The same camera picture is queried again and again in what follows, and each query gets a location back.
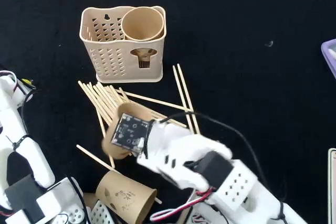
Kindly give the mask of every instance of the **tipped paper cup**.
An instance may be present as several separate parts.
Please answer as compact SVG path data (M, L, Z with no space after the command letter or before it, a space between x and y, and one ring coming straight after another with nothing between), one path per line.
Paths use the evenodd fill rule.
M160 38L164 27L162 14L150 7L138 7L125 14L121 29L125 39L149 41Z
M96 196L128 224L140 224L151 209L156 189L109 171L100 181Z
M134 103L123 103L117 108L117 112L113 117L112 123L110 124L106 132L105 138L102 141L102 148L104 152L115 159L123 159L127 157L130 153L129 150L123 149L111 143L114 131L116 130L119 119L123 113L135 116L136 118L140 118L146 121L150 121L152 119L152 114L149 109L146 109L145 107L136 105Z

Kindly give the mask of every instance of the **red wire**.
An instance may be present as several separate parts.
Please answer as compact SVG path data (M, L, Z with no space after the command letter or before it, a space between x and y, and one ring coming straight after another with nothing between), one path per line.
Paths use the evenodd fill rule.
M10 217L10 216L12 216L13 214L6 214L6 213L0 211L0 215L5 216L5 217Z
M210 189L204 194L204 196L202 196L202 197L199 198L198 200L196 200L196 201L194 201L194 202L190 202L189 204L186 204L186 205L183 206L183 207L178 207L178 208L176 208L175 210L171 211L170 214L168 214L167 216L164 216L164 217L155 219L155 220L153 220L153 221L155 222L155 221L161 221L161 220L164 220L164 219L166 219L166 218L168 218L168 217L170 217L170 216L176 214L177 212L180 212L180 211L182 211L182 210L184 210L184 209L186 209L186 208L189 208L189 207L191 207L191 206L193 206L193 205L195 205L195 204L197 204L197 203L200 203L201 201L205 200L205 199L211 194L212 190L213 190L213 189L210 188Z

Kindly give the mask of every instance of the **black table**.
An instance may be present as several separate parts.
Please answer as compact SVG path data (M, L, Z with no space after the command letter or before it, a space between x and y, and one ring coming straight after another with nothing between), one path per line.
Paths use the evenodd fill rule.
M241 130L251 142L272 192L308 223L327 221L327 152L335 147L336 83L320 51L336 37L335 0L0 0L0 63L33 78L43 91L27 104L26 123L55 172L93 192L107 170L76 150L108 162L90 101L77 80L95 82L79 39L89 6L160 5L167 12L164 78L123 84L130 92L181 104L172 65L180 63L196 110ZM177 112L144 103L166 115ZM256 173L242 141L199 119L205 136L229 146ZM16 159L10 158L11 167ZM184 202L159 175L116 161L117 169L159 190L163 206ZM9 178L24 173L10 168Z

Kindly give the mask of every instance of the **utensil holder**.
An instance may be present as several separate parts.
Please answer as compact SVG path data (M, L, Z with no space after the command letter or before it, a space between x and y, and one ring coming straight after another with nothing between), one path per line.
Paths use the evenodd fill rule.
M158 82L162 79L162 58L166 36L165 10L162 36L150 41L124 40L121 29L123 16L132 6L86 8L82 12L79 37L83 41L102 83Z

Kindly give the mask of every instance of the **bamboo skewer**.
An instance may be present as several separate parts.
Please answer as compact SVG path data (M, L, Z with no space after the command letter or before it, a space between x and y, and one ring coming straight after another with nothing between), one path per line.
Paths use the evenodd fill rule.
M93 86L93 88L96 91L96 93L102 98L103 102L109 107L109 109L114 114L115 106L111 102L111 99L109 99L109 97L104 93L104 91L101 90L97 85Z
M155 119L165 119L165 118L167 117L167 116L165 116L165 115L163 115L163 114L160 114L159 112L156 112L155 110L151 110L151 109L147 108L146 106L144 106L144 105L142 105L142 104L139 104L139 103L134 102L134 101L132 101L132 100L130 100L130 102L131 102L131 103L134 103L134 104L136 104L136 105L142 106L142 107L144 107L144 108L150 110L151 113L152 113L152 116L153 116ZM176 124L176 125L179 125L179 126L181 126L181 127L187 128L187 125L185 125L184 123L181 123L181 122L179 122L179 121L176 121L176 120L174 120L174 119L170 119L169 122L174 123L174 124Z
M103 102L103 100L99 97L99 95L95 92L95 90L92 87L92 84L87 84L87 87L90 89L90 91L92 92L92 94L96 97L97 101L100 103L100 105L104 108L104 110L106 111L107 115L110 118L113 118L113 112L109 109L109 107L107 107L107 105Z
M103 120L101 119L101 115L99 114L98 110L97 110L97 116L98 116L99 124L100 124L100 127L101 127L101 133L103 134L103 137L105 137L106 132L105 132Z
M102 103L104 103L105 106L107 106L107 108L109 109L107 111L107 113L110 115L111 118L113 118L114 107L111 106L111 104L108 102L108 100L106 100L105 96L103 96L103 94L101 93L101 91L96 86L92 86L92 88L95 90L96 94L99 96L99 98L102 101Z
M125 92L122 90L122 88L119 88L120 93L122 94L122 96L126 99L127 102L130 102L130 99L128 99L127 95L125 94Z
M179 110L183 110L183 111L191 111L191 109L188 109L187 107L184 107L184 106L176 105L176 104L169 103L169 102L164 102L164 101L149 98L149 97L144 97L142 95L133 94L133 93L130 93L130 92L125 92L125 94L130 96L130 97L135 97L135 98L138 98L138 99L141 99L141 100L154 102L154 103L158 103L158 104L161 104L161 105L166 105L166 106L169 106L169 107L172 107L172 108L175 108L175 109L179 109Z
M102 92L104 92L104 94L106 95L106 97L108 98L108 100L111 102L111 104L113 104L113 106L115 108L117 108L118 107L117 103L115 102L115 100L112 98L112 96L110 95L110 93L104 88L104 86L100 82L97 82L97 87Z
M178 69L178 72L180 74L180 77L181 77L181 81L182 81L182 86L183 86L183 89L184 89L184 93L185 93L185 96L187 98L187 102L188 102L188 106L189 108L194 111L194 108L193 108L193 105L191 103L191 99L190 99L190 96L189 96L189 92L188 92L188 88L187 88L187 85L185 83L185 80L184 80L184 77L183 77L183 72L182 72L182 69L181 69L181 66L180 64L177 64L177 69ZM196 119L196 115L192 114L191 115L193 121L194 121L194 125L195 125L195 130L196 130L196 133L197 134L200 134L200 128L198 127L198 123L197 123L197 119Z
M84 93L86 94L86 96L89 98L89 100L91 101L91 103L94 105L94 107L96 108L96 110L99 111L99 114L104 118L105 122L107 122L108 124L110 124L112 122L112 120L109 118L109 116L107 116L104 113L103 108L99 105L99 103L95 100L95 98L91 95L90 90L87 88L86 85L84 85L81 81L78 81L78 84L80 85L80 87L83 89Z
M103 118L107 119L107 121L105 120L107 124L111 124L112 123L112 116L109 115L109 113L106 111L106 105L103 104L101 99L99 99L98 95L96 94L96 92L92 88L91 82L89 82L89 84L86 84L86 85L84 84L84 87L87 89L87 91L89 92L89 94L91 95L93 100L96 102L97 106L100 108L99 114Z
M117 91L115 90L115 88L112 85L109 85L109 87L112 90L112 93L114 94L114 96L118 99L119 104L121 104L122 99L121 99L120 95L118 95Z
M78 149L80 149L82 152L84 152L86 155L88 155L89 157L91 157L93 160L95 160L96 162L98 162L99 164L101 164L102 166L104 166L105 168L107 168L108 170L112 170L114 172L117 172L119 174L121 174L120 172L118 172L116 169L113 169L112 166L109 166L108 164L106 164L103 160L97 158L96 156L94 156L91 152L89 152L87 149L83 148L82 146L80 146L79 144L76 145L76 147ZM162 201L159 200L158 198L155 198L155 201L158 204L162 204Z
M179 81L179 79L178 79L178 76L177 76L177 72L176 72L176 68L175 68L175 66L173 66L173 71L174 71L174 77L175 77L175 81L176 81L177 89L179 90L178 92L180 93L180 97L181 97L182 105L183 105L183 107L186 107L186 102L185 102L185 99L184 99L184 96L183 96L183 92L182 92L182 89L181 89L181 84L180 84L180 81ZM187 122L188 122L190 131L191 131L193 134L195 134L195 131L194 131L193 124L192 124L192 122L191 122L190 116L189 116L189 115L186 115L186 117L187 117Z
M101 133L103 134L103 137L106 136L106 132L105 132L105 128L104 128L104 124L103 124L103 120L101 118L101 115L99 114L99 111L97 110L97 116L98 116L98 120L99 120L99 124L100 124L100 127L101 127ZM114 160L113 160L113 157L112 156L109 156L110 158L110 163L111 163L111 166L113 168L116 167L115 163L114 163Z

